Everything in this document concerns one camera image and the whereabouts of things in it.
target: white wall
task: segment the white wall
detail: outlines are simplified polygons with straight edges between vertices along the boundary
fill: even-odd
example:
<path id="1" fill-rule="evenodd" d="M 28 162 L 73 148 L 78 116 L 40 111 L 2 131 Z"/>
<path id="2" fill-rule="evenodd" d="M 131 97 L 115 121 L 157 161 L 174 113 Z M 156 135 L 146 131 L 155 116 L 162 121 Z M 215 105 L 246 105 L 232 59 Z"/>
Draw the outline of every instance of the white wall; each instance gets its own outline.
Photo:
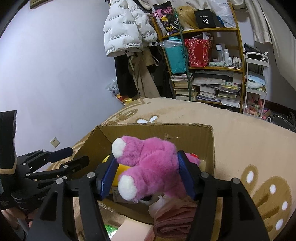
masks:
<path id="1" fill-rule="evenodd" d="M 254 42 L 250 17 L 247 12 L 236 11 L 242 42 L 256 46 L 262 52 L 268 52 L 269 57 L 269 86 L 266 99 L 296 110 L 296 91 L 281 76 L 276 66 L 272 44 Z"/>
<path id="2" fill-rule="evenodd" d="M 26 4 L 0 38 L 0 111 L 17 110 L 18 155 L 72 146 L 122 108 L 104 50 L 103 0 Z"/>

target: pink stuffed animal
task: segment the pink stuffed animal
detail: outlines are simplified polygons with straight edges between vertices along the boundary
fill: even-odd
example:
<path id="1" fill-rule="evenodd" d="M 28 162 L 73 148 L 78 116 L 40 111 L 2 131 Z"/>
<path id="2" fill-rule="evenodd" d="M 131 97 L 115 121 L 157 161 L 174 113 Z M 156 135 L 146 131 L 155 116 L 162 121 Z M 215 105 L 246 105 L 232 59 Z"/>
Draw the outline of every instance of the pink stuffed animal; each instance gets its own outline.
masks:
<path id="1" fill-rule="evenodd" d="M 118 191 L 125 200 L 139 200 L 159 192 L 169 197 L 186 197 L 173 143 L 156 137 L 140 140 L 123 136 L 113 142 L 112 153 L 118 163 L 132 167 L 118 178 Z M 200 163 L 196 155 L 186 156 L 190 162 Z"/>

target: electrical outlet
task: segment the electrical outlet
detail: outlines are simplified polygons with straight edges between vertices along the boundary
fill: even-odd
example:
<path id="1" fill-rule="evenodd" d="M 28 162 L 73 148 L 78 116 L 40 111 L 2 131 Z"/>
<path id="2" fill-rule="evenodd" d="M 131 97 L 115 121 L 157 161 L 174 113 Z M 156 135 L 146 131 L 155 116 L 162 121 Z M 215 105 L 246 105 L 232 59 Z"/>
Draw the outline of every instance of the electrical outlet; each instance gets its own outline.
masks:
<path id="1" fill-rule="evenodd" d="M 60 142 L 58 141 L 58 139 L 55 137 L 51 142 L 50 142 L 54 147 L 57 147 Z"/>

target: metal screw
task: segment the metal screw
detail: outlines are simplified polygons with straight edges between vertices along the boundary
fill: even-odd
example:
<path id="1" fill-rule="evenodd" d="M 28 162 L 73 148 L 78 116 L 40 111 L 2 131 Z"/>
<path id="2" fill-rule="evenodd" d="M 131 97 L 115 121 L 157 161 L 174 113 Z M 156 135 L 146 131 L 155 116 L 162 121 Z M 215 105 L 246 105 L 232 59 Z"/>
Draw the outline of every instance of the metal screw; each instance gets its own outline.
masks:
<path id="1" fill-rule="evenodd" d="M 56 179 L 56 184 L 61 184 L 61 183 L 63 183 L 63 181 L 64 181 L 64 179 L 58 178 L 58 179 Z"/>
<path id="2" fill-rule="evenodd" d="M 88 178 L 93 178 L 96 174 L 94 172 L 89 172 L 86 176 Z"/>
<path id="3" fill-rule="evenodd" d="M 232 181 L 233 181 L 233 183 L 235 183 L 235 184 L 239 184 L 240 183 L 240 180 L 238 179 L 238 178 L 233 178 L 232 179 Z"/>
<path id="4" fill-rule="evenodd" d="M 209 174 L 207 172 L 202 172 L 200 174 L 203 178 L 208 178 L 209 177 Z"/>

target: red gift bag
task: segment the red gift bag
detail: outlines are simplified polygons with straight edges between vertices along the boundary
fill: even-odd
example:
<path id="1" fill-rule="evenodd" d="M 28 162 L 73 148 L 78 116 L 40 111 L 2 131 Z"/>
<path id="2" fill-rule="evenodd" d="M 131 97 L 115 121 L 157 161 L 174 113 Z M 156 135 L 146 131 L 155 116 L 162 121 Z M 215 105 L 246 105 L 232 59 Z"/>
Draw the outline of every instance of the red gift bag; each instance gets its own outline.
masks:
<path id="1" fill-rule="evenodd" d="M 205 39 L 185 39 L 190 67 L 206 67 L 210 62 L 212 41 Z"/>

